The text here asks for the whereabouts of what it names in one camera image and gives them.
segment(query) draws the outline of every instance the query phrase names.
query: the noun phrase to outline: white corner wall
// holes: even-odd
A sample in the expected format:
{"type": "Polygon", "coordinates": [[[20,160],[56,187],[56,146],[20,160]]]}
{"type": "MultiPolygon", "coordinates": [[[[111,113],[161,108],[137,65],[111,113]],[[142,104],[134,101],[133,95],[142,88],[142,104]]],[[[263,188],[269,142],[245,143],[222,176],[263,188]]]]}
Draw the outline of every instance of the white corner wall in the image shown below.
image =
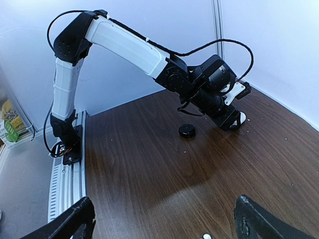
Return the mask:
{"type": "MultiPolygon", "coordinates": [[[[228,0],[222,14],[224,37],[254,52],[245,80],[319,129],[319,1],[228,0]]],[[[224,47],[226,62],[240,76],[249,53],[224,47]]]]}
{"type": "MultiPolygon", "coordinates": [[[[187,52],[215,39],[211,0],[2,0],[0,64],[6,80],[37,129],[53,98],[54,54],[46,41],[51,20],[71,9],[105,9],[153,41],[187,52]]],[[[52,41],[75,17],[54,24],[52,41]]],[[[200,64],[216,52],[211,46],[185,58],[200,64]]],[[[91,47],[81,71],[75,107],[90,115],[162,90],[134,65],[98,46],[91,47]]]]}

